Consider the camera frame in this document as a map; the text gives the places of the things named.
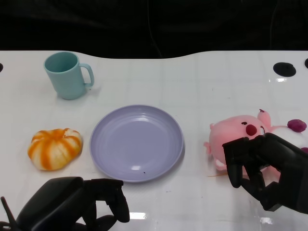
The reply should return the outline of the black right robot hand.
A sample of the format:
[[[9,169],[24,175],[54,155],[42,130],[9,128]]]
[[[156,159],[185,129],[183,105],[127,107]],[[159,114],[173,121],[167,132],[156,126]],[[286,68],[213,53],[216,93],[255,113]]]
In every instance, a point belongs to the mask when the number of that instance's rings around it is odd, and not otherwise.
[[[266,211],[285,206],[308,212],[308,154],[302,149],[272,133],[240,138],[222,147],[234,188],[243,187]],[[278,170],[280,178],[266,185],[261,170],[268,166]]]

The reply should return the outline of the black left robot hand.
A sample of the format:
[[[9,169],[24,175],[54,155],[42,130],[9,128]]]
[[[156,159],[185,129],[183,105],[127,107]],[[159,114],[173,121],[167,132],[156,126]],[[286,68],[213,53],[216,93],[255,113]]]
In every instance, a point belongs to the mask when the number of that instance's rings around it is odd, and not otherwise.
[[[62,177],[47,181],[17,217],[21,231],[107,231],[130,220],[123,181]]]

